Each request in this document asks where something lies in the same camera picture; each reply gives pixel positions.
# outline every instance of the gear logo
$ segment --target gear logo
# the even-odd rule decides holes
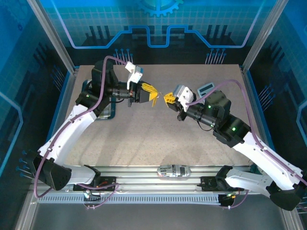
[[[177,10],[178,5],[182,3],[183,0],[136,0],[139,10],[157,17],[160,17],[161,14],[166,16],[167,13],[173,13],[173,10]]]

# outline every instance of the metal floor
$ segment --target metal floor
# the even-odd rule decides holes
[[[82,204],[39,204],[32,230],[286,230],[281,210],[249,195],[233,210],[208,205],[116,205],[86,210]]]

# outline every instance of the white bracket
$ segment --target white bracket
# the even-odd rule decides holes
[[[193,92],[184,85],[178,85],[174,90],[173,95],[178,97],[178,101],[181,103],[184,112],[186,112],[189,108],[186,104],[193,101]]]
[[[130,88],[130,82],[138,83],[143,75],[143,69],[139,66],[133,65],[131,62],[127,62],[125,68],[130,72],[127,81],[127,90]]]

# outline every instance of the glass panel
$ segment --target glass panel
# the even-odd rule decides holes
[[[47,138],[67,70],[25,0],[0,7],[0,215],[14,229],[31,183],[24,155]]]
[[[276,152],[301,169],[307,164],[306,9],[306,1],[288,2],[250,69]]]
[[[75,65],[94,64],[104,55],[131,58],[138,64],[242,64],[275,3],[274,0],[41,2]]]

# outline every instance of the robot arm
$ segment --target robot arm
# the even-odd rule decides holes
[[[293,210],[307,191],[305,184],[298,179],[298,176],[306,179],[306,172],[280,157],[256,136],[263,146],[260,148],[250,127],[230,114],[231,102],[221,91],[214,91],[204,104],[187,105],[195,100],[196,95],[183,85],[177,86],[174,92],[165,96],[167,106],[179,112],[179,121],[184,121],[188,116],[210,126],[218,141],[251,159],[267,174],[241,172],[231,166],[224,166],[216,175],[219,188],[224,191],[228,188],[251,190],[269,197],[283,209]],[[269,156],[265,150],[279,161]]]
[[[111,103],[112,98],[127,99],[128,107],[132,103],[144,103],[155,100],[158,96],[157,90],[148,83],[139,81],[142,69],[128,63],[132,73],[129,74],[129,82],[119,82],[114,71],[113,64],[106,64],[106,79],[103,97],[100,104],[91,112],[84,113],[97,103],[101,89],[101,71],[103,62],[97,62],[92,70],[92,87],[87,85],[76,100],[72,112],[64,121],[59,130],[38,152],[30,151],[26,161],[31,172],[35,175],[43,160],[43,166],[39,174],[39,180],[55,190],[61,190],[67,184],[99,184],[100,172],[95,168],[85,166],[65,165],[64,162],[70,150],[77,142],[83,131],[96,120],[103,110]]]

